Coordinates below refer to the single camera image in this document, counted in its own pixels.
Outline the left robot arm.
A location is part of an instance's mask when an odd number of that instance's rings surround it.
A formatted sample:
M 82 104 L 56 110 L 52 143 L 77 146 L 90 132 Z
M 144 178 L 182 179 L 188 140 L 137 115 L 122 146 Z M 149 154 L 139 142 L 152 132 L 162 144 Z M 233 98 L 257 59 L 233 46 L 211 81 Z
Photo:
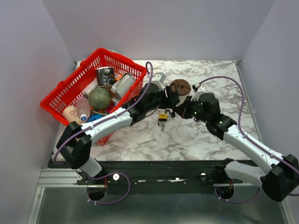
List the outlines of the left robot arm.
M 140 94 L 123 104 L 116 111 L 95 121 L 79 125 L 69 123 L 57 143 L 57 153 L 61 154 L 71 169 L 87 173 L 93 184 L 103 181 L 103 167 L 90 155 L 91 146 L 109 134 L 132 126 L 143 120 L 150 111 L 172 109 L 179 103 L 179 93 L 173 84 L 163 90 L 156 84 L 146 84 Z

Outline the silver key bunch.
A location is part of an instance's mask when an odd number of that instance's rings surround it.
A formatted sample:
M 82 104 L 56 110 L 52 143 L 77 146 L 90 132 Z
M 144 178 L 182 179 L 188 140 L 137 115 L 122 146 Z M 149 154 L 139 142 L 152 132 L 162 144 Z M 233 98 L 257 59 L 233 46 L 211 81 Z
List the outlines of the silver key bunch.
M 160 127 L 161 127 L 161 132 L 164 132 L 164 129 L 165 129 L 165 121 L 161 121 L 159 122 L 160 124 Z

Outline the black headed key bunch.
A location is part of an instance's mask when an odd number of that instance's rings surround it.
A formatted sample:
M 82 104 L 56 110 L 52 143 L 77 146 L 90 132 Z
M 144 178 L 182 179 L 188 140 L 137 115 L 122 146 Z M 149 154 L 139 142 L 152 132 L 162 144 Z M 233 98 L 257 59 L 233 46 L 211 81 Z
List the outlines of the black headed key bunch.
M 174 111 L 172 111 L 171 113 L 170 113 L 170 120 L 174 120 L 175 119 L 175 112 Z

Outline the black Kaijing padlock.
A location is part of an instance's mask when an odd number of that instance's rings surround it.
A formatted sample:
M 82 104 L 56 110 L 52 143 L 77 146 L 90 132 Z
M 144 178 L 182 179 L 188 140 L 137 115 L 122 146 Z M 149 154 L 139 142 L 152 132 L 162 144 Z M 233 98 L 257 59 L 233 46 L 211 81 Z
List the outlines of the black Kaijing padlock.
M 170 84 L 170 89 L 174 98 L 177 99 L 177 101 L 179 102 L 180 99 L 179 99 L 179 92 L 177 86 L 175 84 Z

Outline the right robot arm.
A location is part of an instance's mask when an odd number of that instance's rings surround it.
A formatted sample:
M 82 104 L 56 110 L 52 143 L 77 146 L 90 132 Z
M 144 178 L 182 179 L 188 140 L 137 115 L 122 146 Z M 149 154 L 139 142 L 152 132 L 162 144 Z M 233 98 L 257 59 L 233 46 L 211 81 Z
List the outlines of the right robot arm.
M 284 156 L 251 138 L 236 121 L 221 113 L 214 94 L 203 93 L 196 100 L 188 96 L 175 111 L 183 119 L 205 123 L 209 133 L 236 147 L 257 165 L 252 167 L 230 161 L 216 169 L 217 181 L 225 183 L 229 179 L 238 179 L 251 183 L 261 187 L 276 202 L 283 201 L 298 187 L 298 159 L 292 154 Z

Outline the yellow Opel padlock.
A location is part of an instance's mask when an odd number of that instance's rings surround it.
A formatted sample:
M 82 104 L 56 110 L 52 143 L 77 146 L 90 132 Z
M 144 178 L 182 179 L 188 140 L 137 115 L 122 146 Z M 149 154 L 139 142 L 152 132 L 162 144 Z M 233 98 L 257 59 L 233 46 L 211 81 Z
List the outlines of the yellow Opel padlock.
M 159 114 L 158 121 L 166 122 L 170 118 L 171 118 L 171 111 L 167 109 L 165 110 L 165 112 Z

